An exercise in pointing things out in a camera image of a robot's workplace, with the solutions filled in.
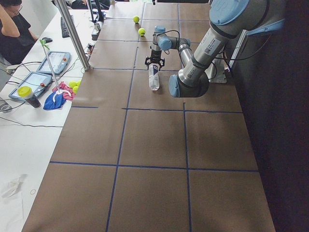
pink cloth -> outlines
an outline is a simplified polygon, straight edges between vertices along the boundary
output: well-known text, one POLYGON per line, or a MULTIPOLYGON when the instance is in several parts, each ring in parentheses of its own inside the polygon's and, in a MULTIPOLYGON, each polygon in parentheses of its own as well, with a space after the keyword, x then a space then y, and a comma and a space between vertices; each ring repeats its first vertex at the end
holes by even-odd
POLYGON ((59 84, 60 89, 67 90, 71 93, 71 96, 67 92, 63 92, 63 98, 67 100, 73 100, 75 97, 75 93, 73 92, 73 89, 68 87, 63 81, 59 84))

blue cloth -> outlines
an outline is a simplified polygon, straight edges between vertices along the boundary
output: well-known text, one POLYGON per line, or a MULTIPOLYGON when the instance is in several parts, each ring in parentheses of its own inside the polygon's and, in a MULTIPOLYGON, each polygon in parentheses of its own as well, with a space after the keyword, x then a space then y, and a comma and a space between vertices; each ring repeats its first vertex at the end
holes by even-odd
POLYGON ((62 105, 66 102, 66 100, 63 98, 63 93, 57 94, 55 96, 55 102, 53 101, 53 97, 56 92, 52 92, 51 95, 48 96, 48 98, 45 101, 44 104, 44 110, 53 110, 61 108, 62 105))

computer mouse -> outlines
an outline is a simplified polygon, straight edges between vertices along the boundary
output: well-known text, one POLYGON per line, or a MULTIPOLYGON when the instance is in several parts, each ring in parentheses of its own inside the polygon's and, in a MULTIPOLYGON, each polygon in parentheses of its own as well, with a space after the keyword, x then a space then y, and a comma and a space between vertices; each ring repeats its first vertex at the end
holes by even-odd
POLYGON ((49 37, 44 37, 44 38, 42 38, 42 40, 45 40, 46 43, 50 43, 50 42, 53 41, 53 39, 52 39, 52 38, 49 38, 49 37))

yellow lid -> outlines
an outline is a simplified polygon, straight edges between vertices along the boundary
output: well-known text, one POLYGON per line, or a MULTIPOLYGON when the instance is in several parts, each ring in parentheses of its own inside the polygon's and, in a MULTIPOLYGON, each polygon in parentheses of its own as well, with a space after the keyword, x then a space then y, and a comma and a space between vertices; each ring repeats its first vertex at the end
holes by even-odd
POLYGON ((17 90, 17 93, 20 97, 24 98, 32 92, 32 89, 28 86, 22 86, 17 90))

person's arm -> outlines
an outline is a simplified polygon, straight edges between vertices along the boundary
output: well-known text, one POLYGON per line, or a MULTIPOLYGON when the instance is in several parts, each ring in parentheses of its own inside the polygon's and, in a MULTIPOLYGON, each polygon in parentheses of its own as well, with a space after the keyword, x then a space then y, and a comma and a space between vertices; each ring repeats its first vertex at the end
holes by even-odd
POLYGON ((34 41, 37 41, 38 37, 36 37, 35 34, 33 34, 31 30, 29 30, 29 32, 30 32, 32 38, 34 39, 34 41))
POLYGON ((19 30, 12 20, 12 18, 8 15, 2 5, 0 5, 0 20, 2 23, 1 33, 5 36, 10 37, 19 37, 19 30))

